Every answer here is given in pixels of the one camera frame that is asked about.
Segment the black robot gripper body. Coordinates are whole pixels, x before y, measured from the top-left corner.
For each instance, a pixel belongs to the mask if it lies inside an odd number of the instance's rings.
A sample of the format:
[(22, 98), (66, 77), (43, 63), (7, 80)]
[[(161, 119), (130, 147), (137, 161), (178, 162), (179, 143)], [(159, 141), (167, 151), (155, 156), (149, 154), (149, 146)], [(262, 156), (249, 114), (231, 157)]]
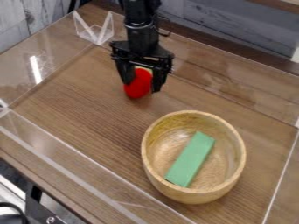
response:
[(151, 68), (158, 72), (170, 72), (174, 54), (159, 44), (161, 33), (155, 24), (146, 26), (126, 25), (127, 40), (113, 41), (111, 59), (119, 72), (131, 72), (134, 66)]

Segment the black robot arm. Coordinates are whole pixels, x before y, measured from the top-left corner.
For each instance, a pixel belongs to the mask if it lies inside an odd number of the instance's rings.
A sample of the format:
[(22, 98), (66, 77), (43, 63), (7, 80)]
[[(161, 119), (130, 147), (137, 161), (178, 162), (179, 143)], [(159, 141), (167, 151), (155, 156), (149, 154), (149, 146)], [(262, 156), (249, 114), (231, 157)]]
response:
[(127, 40), (113, 41), (111, 59), (117, 63), (121, 80), (133, 84), (137, 80), (135, 67), (153, 70), (150, 90), (162, 90), (174, 68), (174, 54), (161, 46), (158, 9), (162, 0), (119, 0), (125, 11)]

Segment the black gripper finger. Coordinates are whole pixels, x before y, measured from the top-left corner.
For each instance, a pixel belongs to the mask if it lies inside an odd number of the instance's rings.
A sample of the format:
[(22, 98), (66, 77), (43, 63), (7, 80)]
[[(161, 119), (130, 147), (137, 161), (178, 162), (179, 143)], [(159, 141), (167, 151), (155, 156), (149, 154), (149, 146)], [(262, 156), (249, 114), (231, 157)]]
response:
[(158, 66), (154, 68), (154, 78), (153, 78), (153, 92), (159, 92), (162, 90), (163, 84), (167, 80), (167, 75), (171, 72), (171, 68), (167, 66)]
[(129, 85), (137, 77), (134, 65), (126, 60), (117, 59), (117, 70), (123, 83)]

